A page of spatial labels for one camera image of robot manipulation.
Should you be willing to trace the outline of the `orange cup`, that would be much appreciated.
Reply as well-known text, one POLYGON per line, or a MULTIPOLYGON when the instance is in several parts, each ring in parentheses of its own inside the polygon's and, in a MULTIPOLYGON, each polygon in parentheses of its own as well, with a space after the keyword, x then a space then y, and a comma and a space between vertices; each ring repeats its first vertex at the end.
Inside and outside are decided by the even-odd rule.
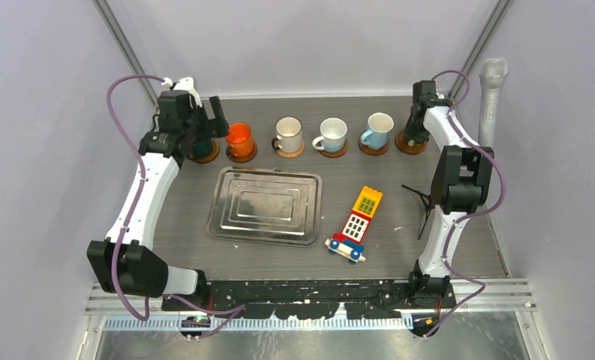
POLYGON ((226 136, 227 146, 233 147, 235 156, 249 154, 254 145, 254 139, 250 127, 243 122, 237 122, 230 126, 230 133, 226 136))

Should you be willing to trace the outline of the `brown wooden coaster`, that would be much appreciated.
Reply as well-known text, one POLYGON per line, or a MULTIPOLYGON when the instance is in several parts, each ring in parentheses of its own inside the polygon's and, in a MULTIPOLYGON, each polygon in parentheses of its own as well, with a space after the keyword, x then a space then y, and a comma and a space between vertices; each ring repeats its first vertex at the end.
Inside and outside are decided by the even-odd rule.
POLYGON ((254 144, 251 152, 245 156, 235 156, 233 153, 233 147, 228 146, 226 149, 226 155, 228 159, 234 163, 243 164, 251 161, 257 155, 257 145, 254 144))
POLYGON ((396 135, 395 144, 399 151, 407 155, 421 154, 428 145, 427 142, 414 142, 413 140, 408 139, 404 135, 403 130, 399 131, 396 135))
POLYGON ((369 156, 381 156, 384 155, 389 150, 390 141, 386 141, 386 143, 381 146, 380 148, 371 148, 368 145, 365 145, 361 142, 361 139, 358 139, 358 147, 359 149, 366 155, 369 156))
POLYGON ((322 154, 322 156, 327 157, 327 158, 339 158, 347 152, 347 149, 348 149, 348 141, 345 140, 342 147, 339 150, 337 150, 337 151, 320 150, 320 153, 322 154))
POLYGON ((207 164, 212 162, 214 159, 216 159, 216 157, 219 155, 219 151, 220 151, 220 146, 219 144, 213 140, 211 141, 211 148, 210 151, 203 157, 194 157, 192 159, 193 162, 197 163, 197 164, 207 164))

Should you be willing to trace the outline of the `light blue handled cup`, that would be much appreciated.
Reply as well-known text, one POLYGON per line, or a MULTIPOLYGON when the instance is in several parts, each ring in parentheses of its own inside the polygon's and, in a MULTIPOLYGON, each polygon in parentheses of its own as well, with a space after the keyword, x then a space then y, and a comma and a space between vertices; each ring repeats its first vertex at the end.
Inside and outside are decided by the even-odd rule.
POLYGON ((360 136, 361 142, 373 149, 378 149, 389 140, 389 133, 394 128, 390 115, 376 112, 368 117, 366 130, 360 136))

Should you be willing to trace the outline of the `white metallic cup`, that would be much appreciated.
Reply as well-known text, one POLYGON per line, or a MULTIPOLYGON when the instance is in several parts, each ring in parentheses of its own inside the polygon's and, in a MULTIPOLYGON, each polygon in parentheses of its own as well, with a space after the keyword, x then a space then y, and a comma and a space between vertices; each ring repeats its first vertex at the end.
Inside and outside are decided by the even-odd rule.
POLYGON ((272 148, 284 153, 294 153, 302 147, 302 123, 298 118, 286 116, 275 123, 272 148))

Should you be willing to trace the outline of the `silver metal tray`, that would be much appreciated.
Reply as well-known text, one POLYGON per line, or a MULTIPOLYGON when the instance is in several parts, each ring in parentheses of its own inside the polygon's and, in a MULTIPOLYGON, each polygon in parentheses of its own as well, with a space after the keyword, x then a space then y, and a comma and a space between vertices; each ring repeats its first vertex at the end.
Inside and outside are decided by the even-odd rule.
POLYGON ((314 173, 225 167, 206 233, 216 240, 309 248, 319 237, 322 189, 314 173))

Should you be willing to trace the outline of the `grey white cup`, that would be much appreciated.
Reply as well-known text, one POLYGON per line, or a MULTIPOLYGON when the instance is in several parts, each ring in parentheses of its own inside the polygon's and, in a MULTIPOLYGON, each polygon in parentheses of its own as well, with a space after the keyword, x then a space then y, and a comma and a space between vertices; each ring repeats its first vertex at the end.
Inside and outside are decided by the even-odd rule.
POLYGON ((347 134, 347 125, 340 118, 327 118, 320 124, 320 135, 316 137, 311 145, 315 150, 336 152, 339 150, 347 134))

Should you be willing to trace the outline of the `dark teal cup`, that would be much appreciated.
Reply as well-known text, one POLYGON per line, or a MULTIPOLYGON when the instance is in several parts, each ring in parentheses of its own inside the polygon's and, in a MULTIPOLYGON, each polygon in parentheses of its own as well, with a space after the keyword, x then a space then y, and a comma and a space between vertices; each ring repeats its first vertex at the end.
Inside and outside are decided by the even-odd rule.
POLYGON ((213 141, 196 141, 191 145, 191 155, 194 159, 208 157, 213 152, 213 141))

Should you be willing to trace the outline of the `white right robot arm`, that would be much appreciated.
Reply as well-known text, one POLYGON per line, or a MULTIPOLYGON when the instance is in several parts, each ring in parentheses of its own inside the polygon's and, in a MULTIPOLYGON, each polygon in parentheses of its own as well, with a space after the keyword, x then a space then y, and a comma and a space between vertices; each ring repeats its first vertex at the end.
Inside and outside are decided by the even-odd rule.
POLYGON ((452 103, 437 93, 433 80, 413 84, 413 103, 396 144, 408 155, 425 150, 434 140, 441 150, 431 189, 422 196, 427 209, 434 208, 434 220, 422 255, 409 275, 409 302, 426 308, 446 297, 452 271, 448 269, 468 215, 476 212, 488 196, 494 152, 482 155, 464 132, 450 109, 452 103))

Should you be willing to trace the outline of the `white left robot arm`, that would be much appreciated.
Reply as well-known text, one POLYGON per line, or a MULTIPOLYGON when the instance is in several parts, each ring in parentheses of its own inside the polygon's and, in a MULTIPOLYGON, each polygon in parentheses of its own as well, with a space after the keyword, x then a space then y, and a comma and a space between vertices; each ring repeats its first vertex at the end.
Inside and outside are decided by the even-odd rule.
POLYGON ((159 96, 158 129, 140 140, 140 162, 118 220, 104 240, 91 241, 87 249, 104 292, 148 298, 176 294, 193 311, 208 304, 203 271, 167 265, 152 249, 167 191, 183 162, 210 156, 216 139, 228 134, 220 98, 209 101, 212 118, 188 91, 166 90, 159 96))

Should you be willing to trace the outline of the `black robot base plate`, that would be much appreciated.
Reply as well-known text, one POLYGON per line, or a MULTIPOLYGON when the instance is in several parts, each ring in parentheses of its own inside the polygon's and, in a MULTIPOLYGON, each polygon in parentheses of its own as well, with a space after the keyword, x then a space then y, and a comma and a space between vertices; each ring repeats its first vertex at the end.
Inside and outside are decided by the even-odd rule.
POLYGON ((452 308, 456 300, 448 294, 441 300, 411 295, 407 280, 214 280, 192 295, 167 296, 163 311, 190 311, 189 304, 227 312, 242 305, 238 318, 265 320, 331 319, 345 311, 349 320, 391 319, 402 310, 419 310, 437 314, 452 308))

